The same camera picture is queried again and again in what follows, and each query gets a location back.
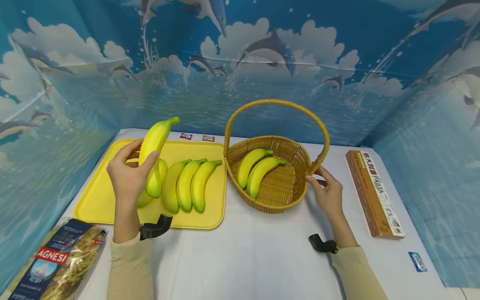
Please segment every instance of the banana bunch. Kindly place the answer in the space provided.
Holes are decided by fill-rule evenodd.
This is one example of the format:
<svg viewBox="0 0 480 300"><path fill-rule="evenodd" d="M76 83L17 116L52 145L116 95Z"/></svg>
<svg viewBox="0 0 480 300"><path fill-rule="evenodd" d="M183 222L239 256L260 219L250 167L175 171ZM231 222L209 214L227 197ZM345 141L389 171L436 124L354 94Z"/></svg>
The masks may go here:
<svg viewBox="0 0 480 300"><path fill-rule="evenodd" d="M236 180L242 189L247 189L247 194L253 199L257 198L260 183L264 176L278 165L287 162L272 155L272 150L255 149L250 151L240 162L237 168Z"/></svg>
<svg viewBox="0 0 480 300"><path fill-rule="evenodd" d="M147 132L142 147L140 148L140 155L138 164L141 166L146 158L155 150L160 153L165 141L167 140L170 128L172 125L180 121L179 117L158 122L154 124ZM161 195L163 178L167 173L167 164L163 159L158 159L148 174L147 183L145 185L145 194L142 194L137 202L137 207L141 208L149 204L152 198L159 198Z"/></svg>
<svg viewBox="0 0 480 300"><path fill-rule="evenodd" d="M188 213L194 207L197 212L204 212L207 181L221 164L221 160L207 161L205 158L173 164L162 187L162 198L168 211L176 214L181 208Z"/></svg>

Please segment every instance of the black wrist device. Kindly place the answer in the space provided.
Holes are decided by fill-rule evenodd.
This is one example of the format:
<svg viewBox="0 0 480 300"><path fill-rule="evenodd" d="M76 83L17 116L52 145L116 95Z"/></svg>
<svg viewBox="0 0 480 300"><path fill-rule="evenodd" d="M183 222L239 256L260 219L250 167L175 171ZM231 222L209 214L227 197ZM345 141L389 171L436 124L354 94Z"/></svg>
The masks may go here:
<svg viewBox="0 0 480 300"><path fill-rule="evenodd" d="M338 247L336 246L336 243L334 240L328 240L326 242L322 241L320 236L315 233L313 235L310 235L308 238L310 241L310 244L312 244L312 247L322 253L332 253L332 254L337 254L338 253Z"/></svg>
<svg viewBox="0 0 480 300"><path fill-rule="evenodd" d="M161 236L170 229L173 217L161 214L156 224L145 223L140 228L140 240L153 239Z"/></svg>

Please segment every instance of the yellow tray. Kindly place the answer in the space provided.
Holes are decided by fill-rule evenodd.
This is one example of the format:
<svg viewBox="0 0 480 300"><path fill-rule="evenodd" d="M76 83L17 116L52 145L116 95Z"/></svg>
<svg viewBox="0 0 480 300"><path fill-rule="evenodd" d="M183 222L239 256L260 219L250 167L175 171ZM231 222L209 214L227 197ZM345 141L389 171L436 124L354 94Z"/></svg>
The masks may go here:
<svg viewBox="0 0 480 300"><path fill-rule="evenodd" d="M121 139L114 142L103 157L98 169L88 183L82 197L75 206L73 216L89 223L113 224L115 211L115 196L110 178L107 174L107 164L115 154L134 139ZM223 144L212 142L166 141L160 153L170 167L177 161L185 159L223 161ZM205 189L205 211L200 214L195 210L185 213L182 210L173 215L171 227L190 229L213 229L220 225L225 212L225 190L227 187L227 169L225 161L218 166L208 180ZM140 222L156 223L161 213L170 214L162 199L153 199L147 206L138 209Z"/></svg>

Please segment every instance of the wicker basket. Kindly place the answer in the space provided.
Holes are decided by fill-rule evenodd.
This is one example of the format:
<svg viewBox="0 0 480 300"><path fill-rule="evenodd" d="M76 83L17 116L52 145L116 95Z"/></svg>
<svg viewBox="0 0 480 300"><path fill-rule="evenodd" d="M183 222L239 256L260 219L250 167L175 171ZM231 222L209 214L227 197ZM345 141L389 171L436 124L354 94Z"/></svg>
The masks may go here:
<svg viewBox="0 0 480 300"><path fill-rule="evenodd" d="M313 163L307 151L299 143L282 136L258 136L229 146L232 123L237 115L252 106L272 103L296 108L309 115L320 127L325 143L322 152ZM317 170L327 155L329 145L330 137L328 131L323 122L314 113L290 101L263 99L247 103L232 114L225 128L223 154L233 185L245 202L262 212L276 214L284 212L302 200L308 188L305 175L312 175ZM262 180L257 198L253 199L238 185L235 177L243 157L257 148L273 150L274 156L286 160L287 163L267 173Z"/></svg>

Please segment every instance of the table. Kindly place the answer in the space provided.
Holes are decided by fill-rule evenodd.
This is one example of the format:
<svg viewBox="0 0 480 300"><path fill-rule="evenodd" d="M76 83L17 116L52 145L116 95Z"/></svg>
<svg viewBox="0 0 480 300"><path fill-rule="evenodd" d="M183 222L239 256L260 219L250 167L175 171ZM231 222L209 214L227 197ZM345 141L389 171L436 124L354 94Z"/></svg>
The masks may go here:
<svg viewBox="0 0 480 300"><path fill-rule="evenodd" d="M144 137L147 130L123 129L115 140ZM194 134L193 141L201 141ZM223 136L215 136L223 143ZM179 140L171 132L169 140ZM232 137L231 144L242 141ZM322 149L318 144L302 144L311 157ZM368 230L345 154L355 147L331 146L323 165L344 186L345 215L359 244L390 300L450 299L423 246L415 227L388 176L380 156L372 156L384 179L396 213L405 230L403 240L373 238ZM64 216L73 209L95 169L75 196ZM110 268L110 241L80 300L106 299ZM313 190L294 208L279 215L268 215L248 206L237 195L228 179L225 218L213 230L170 229L155 239L151 259L157 299L162 300L318 300L342 299L338 278L329 255L317 253L308 241L318 233L331 239L331 229L316 206ZM428 272L418 273L408 251L419 252Z"/></svg>

